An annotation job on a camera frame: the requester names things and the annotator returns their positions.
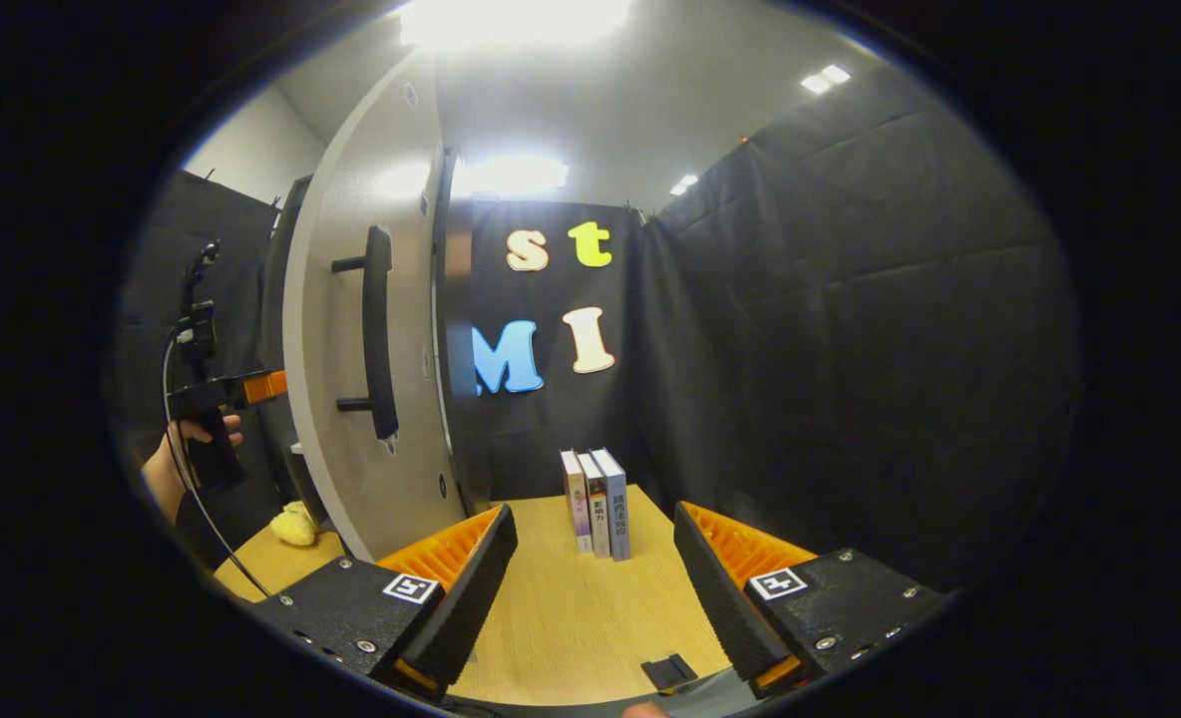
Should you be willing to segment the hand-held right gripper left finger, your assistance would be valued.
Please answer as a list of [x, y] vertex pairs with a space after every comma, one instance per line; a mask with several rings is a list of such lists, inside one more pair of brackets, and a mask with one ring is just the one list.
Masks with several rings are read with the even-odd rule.
[[502, 504], [377, 562], [332, 560], [252, 612], [367, 680], [441, 699], [466, 668], [517, 548]]

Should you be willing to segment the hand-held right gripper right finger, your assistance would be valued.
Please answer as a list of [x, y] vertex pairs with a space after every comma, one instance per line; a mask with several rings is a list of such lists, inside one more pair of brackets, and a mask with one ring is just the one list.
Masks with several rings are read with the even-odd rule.
[[672, 526], [715, 637], [758, 699], [868, 662], [951, 603], [864, 551], [814, 553], [691, 502]]

